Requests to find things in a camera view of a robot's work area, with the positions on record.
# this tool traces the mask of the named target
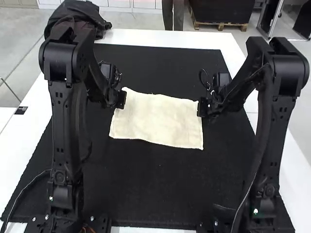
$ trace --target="black fabric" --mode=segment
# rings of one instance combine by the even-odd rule
[[[260,27],[266,33],[269,33],[269,30],[272,26],[271,20],[273,20],[274,15],[276,14],[278,3],[279,0],[270,0],[264,9],[264,13],[262,13],[263,16]]]
[[[189,0],[196,21],[248,23],[255,0]]]
[[[300,35],[302,35],[304,38],[310,40],[311,34],[310,22],[311,22],[311,0],[307,1],[302,5],[293,29]]]
[[[227,71],[219,50],[95,44],[95,53],[99,61],[118,67],[124,86],[191,100],[205,94],[199,69],[209,74]],[[213,203],[234,209],[239,206],[255,139],[244,110],[220,116],[210,125],[203,119],[203,151],[110,138],[112,115],[110,109],[88,105],[93,150],[83,168],[86,215],[106,212],[114,225],[193,229],[198,222],[212,218]],[[1,219],[20,190],[51,163],[50,122]],[[42,180],[24,197],[12,220],[28,221],[44,214],[46,203],[46,180]]]
[[[99,14],[99,6],[90,1],[65,0],[53,12],[44,30],[44,38],[48,38],[54,25],[62,22],[83,22],[95,27],[96,39],[102,39],[104,31],[112,28],[112,24],[104,20]]]

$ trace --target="beige towel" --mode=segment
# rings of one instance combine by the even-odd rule
[[[203,150],[198,101],[143,94],[127,87],[123,90],[127,92],[125,108],[115,110],[110,137]]]

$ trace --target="floor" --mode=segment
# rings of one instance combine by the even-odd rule
[[[53,10],[0,8],[0,77],[17,95],[14,96],[0,80],[0,107],[17,107],[40,73],[38,50],[43,42],[43,31]],[[120,12],[101,12],[114,28],[163,30],[160,14],[139,14]],[[245,42],[249,36],[261,36],[256,29],[259,12],[251,16],[247,32],[236,27],[224,28],[224,33],[232,33],[243,53],[247,55]],[[300,39],[292,30],[294,21],[287,14],[278,19],[273,36],[287,39]],[[187,9],[185,9],[184,30],[195,31]],[[216,27],[202,27],[200,31],[217,32]],[[292,41],[311,62],[311,42]],[[301,97],[289,124],[299,147],[311,165],[311,82],[302,90]]]

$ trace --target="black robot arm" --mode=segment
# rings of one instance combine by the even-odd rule
[[[285,38],[275,37],[267,44],[261,37],[250,37],[246,46],[248,56],[234,79],[230,80],[227,73],[215,75],[204,83],[207,96],[201,97],[198,104],[197,115],[213,122],[223,113],[242,109],[254,89],[259,92],[254,160],[245,179],[241,204],[233,214],[228,211],[233,223],[224,225],[217,219],[218,232],[270,232],[282,228],[276,221],[281,201],[280,162],[292,110],[309,78],[307,59]]]
[[[94,40],[92,25],[72,28],[64,22],[53,27],[40,48],[39,64],[52,101],[53,162],[49,209],[26,232],[78,233],[90,220],[82,216],[82,162],[92,146],[86,130],[86,103],[90,100],[104,108],[123,109],[126,99],[126,92],[117,89],[122,74],[113,64],[97,63]],[[92,226],[97,232],[104,232],[99,231],[103,227]]]

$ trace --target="black mat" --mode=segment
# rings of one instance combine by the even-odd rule
[[[95,51],[98,60],[117,65],[124,86],[144,93],[197,100],[205,93],[199,69],[227,71],[219,50],[96,45]],[[109,138],[112,114],[88,105],[93,153],[84,166],[85,214],[106,212],[114,225],[192,229],[212,217],[213,203],[238,207],[255,138],[244,110],[212,125],[203,120],[203,151]],[[20,190],[51,161],[50,122],[1,219]],[[46,202],[42,180],[24,197],[13,220],[44,214]]]

